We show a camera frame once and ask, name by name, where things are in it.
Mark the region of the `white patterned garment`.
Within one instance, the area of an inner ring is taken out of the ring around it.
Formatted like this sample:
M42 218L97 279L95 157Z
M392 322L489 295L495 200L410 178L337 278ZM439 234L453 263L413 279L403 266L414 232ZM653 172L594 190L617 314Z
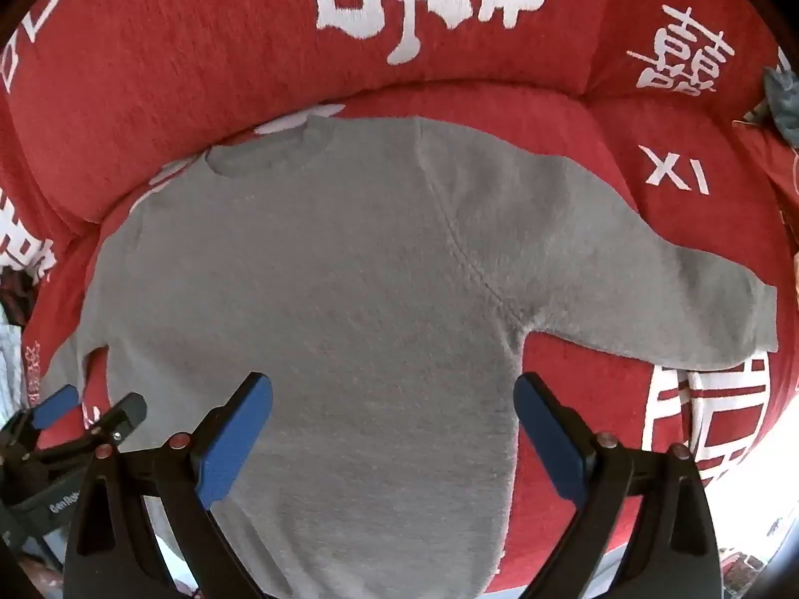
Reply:
M27 407L21 355L21 328L11 324L0 308L0 420L5 425L19 410Z

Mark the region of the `red embroidered cushion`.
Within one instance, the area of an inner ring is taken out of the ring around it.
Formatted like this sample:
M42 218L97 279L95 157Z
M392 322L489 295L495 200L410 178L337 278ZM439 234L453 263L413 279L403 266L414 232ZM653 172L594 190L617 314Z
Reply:
M734 120L734 133L746 152L767 176L787 217L798 221L798 149L780 134L771 113L760 108L759 115Z

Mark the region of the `grey-blue cloth on sofa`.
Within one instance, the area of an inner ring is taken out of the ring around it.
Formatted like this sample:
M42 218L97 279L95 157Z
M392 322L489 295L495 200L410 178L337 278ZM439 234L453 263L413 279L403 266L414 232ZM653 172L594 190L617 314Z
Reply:
M764 91L775 126L788 145L799 147L799 80L793 70L764 69Z

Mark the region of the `red sofa white characters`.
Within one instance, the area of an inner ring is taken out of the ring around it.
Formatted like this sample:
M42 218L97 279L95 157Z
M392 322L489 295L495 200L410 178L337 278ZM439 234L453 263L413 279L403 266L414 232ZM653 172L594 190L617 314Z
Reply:
M38 290L21 334L31 408L78 392L47 446L127 395L108 391L106 349L80 380L42 379L139 203L215 147L313 118L420 118L570 158L664 240L775 288L778 344L727 368L524 341L515 383L538 374L627 448L684 445L707 496L798 390L798 222L733 127L765 107L765 68L788 63L748 0L2 0L1 266ZM525 598L574 515L520 426L515 383L508 530L476 598Z

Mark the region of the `dark red black garment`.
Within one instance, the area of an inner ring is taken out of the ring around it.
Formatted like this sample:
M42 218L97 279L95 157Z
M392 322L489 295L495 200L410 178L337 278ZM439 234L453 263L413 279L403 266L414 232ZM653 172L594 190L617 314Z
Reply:
M24 327L30 322L38 290L32 277L24 271L2 268L0 301L8 322Z

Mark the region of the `grey knit sweater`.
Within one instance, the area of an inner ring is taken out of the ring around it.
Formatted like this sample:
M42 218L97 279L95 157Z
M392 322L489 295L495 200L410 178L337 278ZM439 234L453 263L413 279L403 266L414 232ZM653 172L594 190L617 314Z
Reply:
M200 154L101 246L44 389L108 353L160 444L266 374L217 511L296 598L475 598L504 544L531 332L714 370L778 344L778 294L681 248L570 158L436 120L313 118Z

